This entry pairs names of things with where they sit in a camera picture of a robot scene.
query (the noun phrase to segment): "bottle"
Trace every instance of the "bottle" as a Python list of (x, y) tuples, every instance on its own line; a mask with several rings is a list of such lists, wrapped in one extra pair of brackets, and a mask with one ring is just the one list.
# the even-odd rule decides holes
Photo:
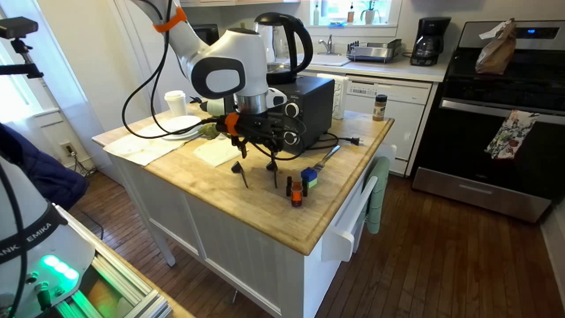
[(319, 25), (319, 4), (315, 3), (312, 25)]
[(347, 11), (347, 24), (353, 25), (353, 20), (354, 20), (354, 11), (353, 11), (353, 3), (351, 3), (349, 11)]
[(384, 121), (386, 100), (388, 98), (384, 94), (377, 94), (374, 98), (372, 121), (375, 121), (375, 123)]

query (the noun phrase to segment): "butcher block top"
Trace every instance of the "butcher block top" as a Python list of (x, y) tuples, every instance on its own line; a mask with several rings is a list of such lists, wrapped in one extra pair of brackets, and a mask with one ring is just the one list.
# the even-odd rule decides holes
[[(361, 177), (375, 149), (383, 144), (391, 123), (374, 123), (370, 116), (354, 112), (345, 112), (342, 121), (333, 121), (330, 130), (333, 135), (360, 139), (360, 146), (340, 142), (340, 151), (319, 172), (317, 186), (308, 190), (301, 207), (291, 207), (285, 197), (285, 179), (300, 181), (300, 172), (312, 169), (330, 149), (307, 151), (292, 162), (277, 162), (277, 188), (273, 174), (266, 170), (270, 160), (252, 146), (247, 146), (245, 160), (238, 156), (218, 167), (209, 167), (192, 154), (194, 149), (208, 144), (204, 139), (187, 142), (179, 149), (151, 162), (144, 170), (289, 250), (308, 255), (354, 183)], [(130, 128), (141, 130), (148, 124), (151, 124), (149, 119)], [(127, 135), (119, 128), (93, 140), (105, 147)], [(241, 165), (248, 190), (241, 176), (231, 172), (234, 162)]]

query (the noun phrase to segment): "wall outlet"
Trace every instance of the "wall outlet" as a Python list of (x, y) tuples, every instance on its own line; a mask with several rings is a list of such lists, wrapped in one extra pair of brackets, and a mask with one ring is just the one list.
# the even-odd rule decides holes
[(75, 156), (75, 151), (74, 151), (74, 146), (72, 144), (61, 144), (59, 149), (63, 151), (63, 154), (66, 158), (74, 158)]

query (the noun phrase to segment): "paper bag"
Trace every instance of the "paper bag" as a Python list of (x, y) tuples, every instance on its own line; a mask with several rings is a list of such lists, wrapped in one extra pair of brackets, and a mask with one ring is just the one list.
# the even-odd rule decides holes
[(515, 24), (510, 18), (499, 24), (492, 33), (494, 38), (487, 43), (474, 64), (478, 75), (503, 75), (515, 50)]

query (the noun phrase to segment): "hardwood floor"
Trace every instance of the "hardwood floor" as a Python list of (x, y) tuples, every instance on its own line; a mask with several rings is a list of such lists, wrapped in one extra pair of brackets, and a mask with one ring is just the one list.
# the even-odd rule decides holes
[[(95, 174), (70, 211), (195, 317), (268, 317), (172, 245), (169, 269), (125, 192)], [(319, 312), (324, 317), (565, 317), (538, 227), (411, 192), (390, 179), (381, 232), (361, 237)]]

